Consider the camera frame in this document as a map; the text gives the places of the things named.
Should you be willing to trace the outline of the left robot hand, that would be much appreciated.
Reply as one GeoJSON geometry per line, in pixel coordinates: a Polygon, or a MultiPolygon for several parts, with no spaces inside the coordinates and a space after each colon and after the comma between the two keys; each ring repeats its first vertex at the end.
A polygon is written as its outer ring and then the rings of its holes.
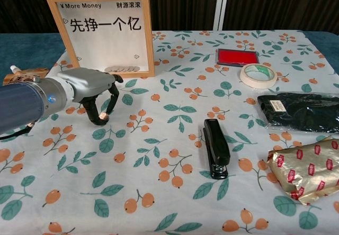
{"type": "Polygon", "coordinates": [[[115,107],[119,97],[119,90],[115,84],[116,82],[123,83],[120,75],[79,67],[58,72],[57,77],[65,80],[73,88],[73,102],[83,105],[89,120],[93,124],[107,124],[109,114],[115,107]],[[110,92],[110,101],[106,111],[99,113],[95,103],[96,98],[105,91],[110,92]]]}

